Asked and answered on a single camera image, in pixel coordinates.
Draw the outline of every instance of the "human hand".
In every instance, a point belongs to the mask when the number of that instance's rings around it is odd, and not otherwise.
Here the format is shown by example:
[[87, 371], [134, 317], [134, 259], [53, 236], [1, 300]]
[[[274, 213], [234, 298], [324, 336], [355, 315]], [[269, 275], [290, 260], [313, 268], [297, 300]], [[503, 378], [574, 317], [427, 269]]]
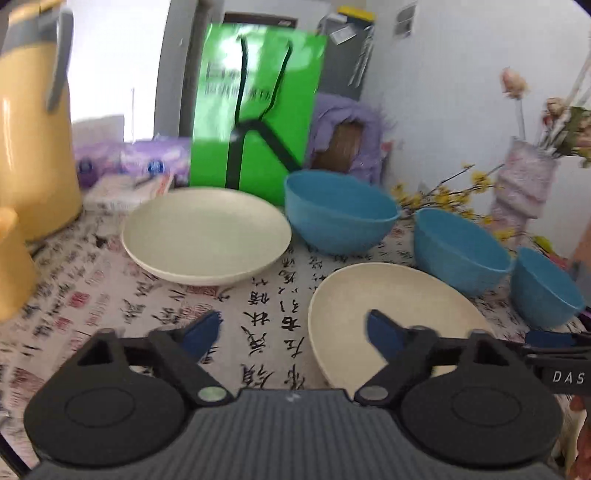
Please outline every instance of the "human hand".
[[[583, 397], [575, 397], [570, 402], [570, 409], [573, 411], [585, 410]], [[580, 478], [591, 480], [591, 428], [585, 421], [577, 439], [578, 455], [569, 470], [569, 479]]]

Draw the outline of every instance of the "yellow flower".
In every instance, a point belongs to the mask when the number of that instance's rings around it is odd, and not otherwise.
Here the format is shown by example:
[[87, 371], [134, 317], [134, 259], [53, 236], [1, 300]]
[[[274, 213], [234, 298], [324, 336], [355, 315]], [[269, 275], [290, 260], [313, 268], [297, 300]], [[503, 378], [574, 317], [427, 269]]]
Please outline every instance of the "yellow flower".
[[452, 198], [448, 193], [438, 193], [435, 195], [434, 199], [435, 203], [437, 203], [437, 205], [440, 207], [447, 206], [452, 202]]
[[465, 205], [470, 202], [470, 192], [460, 192], [456, 193], [453, 198], [452, 202], [459, 203], [460, 205]]
[[476, 216], [474, 214], [474, 210], [471, 208], [468, 208], [466, 210], [463, 210], [462, 212], [460, 212], [460, 216], [467, 219], [467, 220], [474, 220], [474, 217]]
[[493, 232], [493, 235], [499, 242], [505, 242], [509, 240], [512, 236], [515, 236], [515, 230], [512, 228], [506, 228], [504, 230], [497, 230]]
[[407, 207], [410, 202], [410, 197], [408, 195], [400, 195], [396, 200], [401, 207]]
[[488, 175], [483, 171], [476, 170], [475, 172], [472, 173], [470, 178], [472, 179], [472, 183], [474, 185], [478, 185], [484, 181], [487, 181]]
[[407, 198], [404, 193], [404, 183], [397, 183], [391, 190], [392, 196], [396, 198], [400, 203]]
[[415, 193], [409, 200], [410, 208], [419, 209], [423, 205], [423, 196]]
[[474, 193], [482, 193], [492, 187], [492, 180], [483, 171], [476, 171], [472, 174], [472, 189]]

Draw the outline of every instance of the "white wall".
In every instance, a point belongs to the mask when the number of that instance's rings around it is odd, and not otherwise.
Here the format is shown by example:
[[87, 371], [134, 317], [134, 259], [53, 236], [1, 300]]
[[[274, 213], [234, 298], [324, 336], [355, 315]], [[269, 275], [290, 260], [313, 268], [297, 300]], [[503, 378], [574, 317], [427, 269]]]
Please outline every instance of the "white wall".
[[[462, 161], [495, 167], [518, 132], [501, 70], [512, 67], [530, 84], [524, 108], [531, 140], [544, 100], [568, 94], [587, 54], [591, 20], [573, 0], [419, 0], [415, 34], [394, 40], [394, 18], [407, 3], [368, 0], [378, 19], [362, 99], [398, 121], [394, 138], [401, 142], [388, 185], [434, 186]], [[484, 213], [490, 201], [478, 196], [475, 206]], [[590, 216], [591, 170], [562, 166], [532, 231], [569, 255]]]
[[74, 13], [72, 120], [122, 113], [125, 139], [151, 138], [170, 0], [67, 0]]

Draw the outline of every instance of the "black bag handle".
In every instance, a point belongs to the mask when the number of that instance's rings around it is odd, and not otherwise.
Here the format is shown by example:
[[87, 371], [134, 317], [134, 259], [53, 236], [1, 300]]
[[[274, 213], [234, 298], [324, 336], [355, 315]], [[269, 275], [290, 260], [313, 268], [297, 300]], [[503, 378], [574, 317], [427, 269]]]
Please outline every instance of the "black bag handle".
[[301, 167], [296, 158], [289, 151], [287, 146], [281, 141], [277, 133], [263, 120], [264, 116], [275, 106], [279, 88], [283, 83], [287, 63], [293, 53], [293, 43], [288, 41], [287, 53], [283, 58], [281, 70], [275, 81], [271, 101], [258, 118], [240, 120], [240, 110], [242, 108], [242, 99], [246, 89], [246, 77], [248, 75], [248, 44], [244, 36], [240, 37], [242, 48], [242, 64], [240, 71], [240, 86], [238, 88], [238, 98], [236, 99], [236, 109], [234, 110], [234, 129], [230, 134], [230, 144], [228, 148], [228, 162], [226, 164], [226, 188], [238, 190], [240, 185], [240, 175], [242, 170], [242, 155], [244, 151], [244, 139], [248, 132], [256, 131], [259, 136], [269, 146], [271, 151], [283, 164], [289, 172], [300, 170]]

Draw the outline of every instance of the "green bag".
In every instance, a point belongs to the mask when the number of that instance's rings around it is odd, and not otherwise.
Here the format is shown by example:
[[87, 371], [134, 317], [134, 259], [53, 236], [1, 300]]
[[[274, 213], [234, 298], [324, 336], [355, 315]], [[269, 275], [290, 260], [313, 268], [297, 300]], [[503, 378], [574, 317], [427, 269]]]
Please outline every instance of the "green bag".
[[304, 160], [326, 38], [260, 25], [210, 25], [197, 87], [191, 186], [283, 205]]

